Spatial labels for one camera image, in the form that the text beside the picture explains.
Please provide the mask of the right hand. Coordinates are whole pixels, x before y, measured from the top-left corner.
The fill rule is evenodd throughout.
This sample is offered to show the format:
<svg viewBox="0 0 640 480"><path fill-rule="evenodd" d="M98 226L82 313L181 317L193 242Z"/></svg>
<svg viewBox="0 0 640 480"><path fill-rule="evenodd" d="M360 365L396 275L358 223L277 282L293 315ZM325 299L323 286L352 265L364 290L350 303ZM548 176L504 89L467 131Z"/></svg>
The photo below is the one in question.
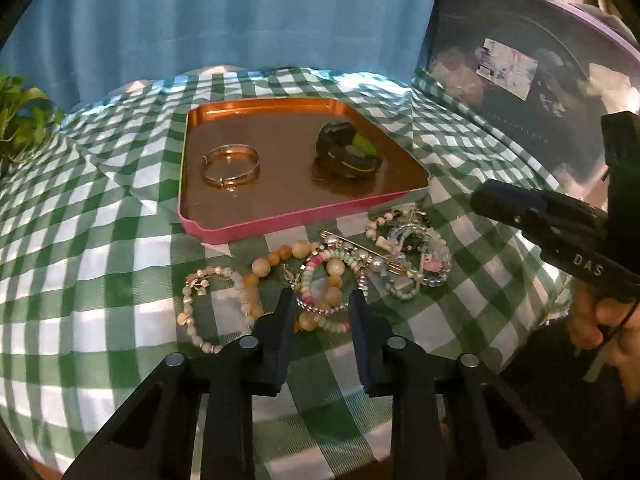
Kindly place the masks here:
<svg viewBox="0 0 640 480"><path fill-rule="evenodd" d="M598 299L590 285L575 280L567 321L570 341L579 350L599 347L603 344L604 330L622 324L633 306L634 300L620 302L610 297ZM620 330L605 361L618 371L625 398L630 405L639 401L639 350L639 308L636 308Z"/></svg>

